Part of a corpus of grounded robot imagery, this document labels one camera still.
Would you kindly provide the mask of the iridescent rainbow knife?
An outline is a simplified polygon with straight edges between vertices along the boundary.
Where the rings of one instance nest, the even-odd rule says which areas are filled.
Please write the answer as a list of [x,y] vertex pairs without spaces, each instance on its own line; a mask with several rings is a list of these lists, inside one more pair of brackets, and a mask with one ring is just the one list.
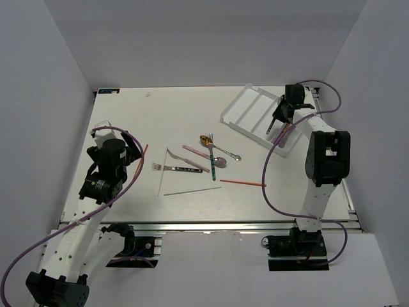
[[289,128],[291,127],[290,124],[285,123],[282,126],[282,130],[280,131],[280,133],[277,135],[276,140],[278,140],[278,146],[279,148],[284,148],[286,145],[286,142],[288,140],[288,134],[289,134]]

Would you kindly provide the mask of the silver spoon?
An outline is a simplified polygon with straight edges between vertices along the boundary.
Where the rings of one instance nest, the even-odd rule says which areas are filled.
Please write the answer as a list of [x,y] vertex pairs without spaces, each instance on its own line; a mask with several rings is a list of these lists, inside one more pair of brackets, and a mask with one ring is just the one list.
[[272,127],[274,126],[275,123],[275,118],[272,118],[272,121],[270,122],[267,130],[266,130],[266,135],[269,135],[270,131],[272,130]]

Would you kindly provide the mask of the fork with pink handle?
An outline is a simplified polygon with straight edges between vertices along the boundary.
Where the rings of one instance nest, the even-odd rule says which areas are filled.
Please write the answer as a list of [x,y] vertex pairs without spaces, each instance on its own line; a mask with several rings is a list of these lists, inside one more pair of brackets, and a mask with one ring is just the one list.
[[205,173],[209,173],[210,169],[204,166],[203,164],[198,163],[196,158],[193,158],[191,155],[179,155],[176,154],[173,150],[171,150],[169,147],[166,147],[167,154],[170,155],[173,159],[176,159],[178,161],[182,161],[189,166],[192,166],[194,168],[200,169]]

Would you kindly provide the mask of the fork with green patterned handle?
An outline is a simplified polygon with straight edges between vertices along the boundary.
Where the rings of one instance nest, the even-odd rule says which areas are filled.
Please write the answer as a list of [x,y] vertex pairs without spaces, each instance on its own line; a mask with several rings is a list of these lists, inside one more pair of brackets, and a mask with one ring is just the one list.
[[207,148],[210,153],[210,162],[211,162],[211,170],[212,170],[212,180],[216,181],[216,172],[215,172],[215,158],[213,156],[213,134],[208,134],[207,135],[208,141],[207,141]]

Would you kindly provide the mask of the silver spoon ornate handle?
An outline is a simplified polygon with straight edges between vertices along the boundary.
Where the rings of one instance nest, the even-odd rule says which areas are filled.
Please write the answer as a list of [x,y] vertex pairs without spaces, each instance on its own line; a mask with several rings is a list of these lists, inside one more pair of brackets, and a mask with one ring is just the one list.
[[214,164],[216,167],[225,168],[227,165],[227,160],[225,160],[225,158],[222,157],[215,157]]

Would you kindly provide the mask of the gold spoon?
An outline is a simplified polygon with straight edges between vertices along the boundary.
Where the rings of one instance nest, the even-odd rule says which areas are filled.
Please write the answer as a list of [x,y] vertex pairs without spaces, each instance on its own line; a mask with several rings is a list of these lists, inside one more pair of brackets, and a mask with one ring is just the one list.
[[220,150],[221,152],[223,152],[223,153],[227,154],[228,156],[232,157],[235,161],[241,161],[242,160],[242,158],[239,155],[236,155],[236,154],[231,153],[231,152],[229,152],[229,151],[227,151],[225,149],[222,149],[219,146],[214,145],[213,144],[213,139],[212,139],[212,134],[207,135],[207,136],[200,135],[200,141],[205,147],[207,147],[207,149],[209,149],[209,151],[210,151],[210,148],[216,148],[217,150]]

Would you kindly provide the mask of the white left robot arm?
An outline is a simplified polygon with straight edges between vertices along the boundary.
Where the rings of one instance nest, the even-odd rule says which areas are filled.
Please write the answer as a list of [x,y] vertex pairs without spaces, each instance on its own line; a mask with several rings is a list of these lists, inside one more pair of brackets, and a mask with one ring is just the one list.
[[89,245],[98,226],[113,203],[128,189],[127,167],[143,160],[139,143],[127,132],[115,136],[115,128],[95,128],[96,145],[87,153],[93,163],[79,192],[79,202],[70,229],[63,236],[49,261],[39,272],[30,272],[26,287],[40,306],[84,306],[89,285],[96,274],[115,256],[130,256],[135,248],[133,228],[114,223],[103,229],[103,236]]

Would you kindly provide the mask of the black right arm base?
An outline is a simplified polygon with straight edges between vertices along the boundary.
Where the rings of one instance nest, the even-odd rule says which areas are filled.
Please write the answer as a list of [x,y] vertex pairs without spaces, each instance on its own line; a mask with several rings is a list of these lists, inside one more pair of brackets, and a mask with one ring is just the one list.
[[268,250],[271,272],[327,271],[327,250],[322,232],[292,227],[288,235],[267,235],[261,246]]

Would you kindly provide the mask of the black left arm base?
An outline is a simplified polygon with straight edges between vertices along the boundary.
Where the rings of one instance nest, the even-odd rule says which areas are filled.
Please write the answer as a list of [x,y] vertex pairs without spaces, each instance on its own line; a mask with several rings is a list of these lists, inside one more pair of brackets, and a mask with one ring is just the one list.
[[158,264],[162,239],[151,235],[136,234],[134,227],[126,223],[103,226],[102,234],[115,232],[123,239],[123,249],[106,265],[110,268],[149,268]]

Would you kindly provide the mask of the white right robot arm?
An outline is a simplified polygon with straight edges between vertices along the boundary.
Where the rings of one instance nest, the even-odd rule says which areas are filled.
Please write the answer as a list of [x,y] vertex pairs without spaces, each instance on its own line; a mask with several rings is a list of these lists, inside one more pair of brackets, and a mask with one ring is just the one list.
[[329,199],[350,172],[349,132],[335,130],[318,114],[312,104],[305,103],[305,88],[288,84],[272,113],[276,121],[298,128],[309,140],[305,173],[309,179],[302,209],[296,218],[301,232],[316,233]]

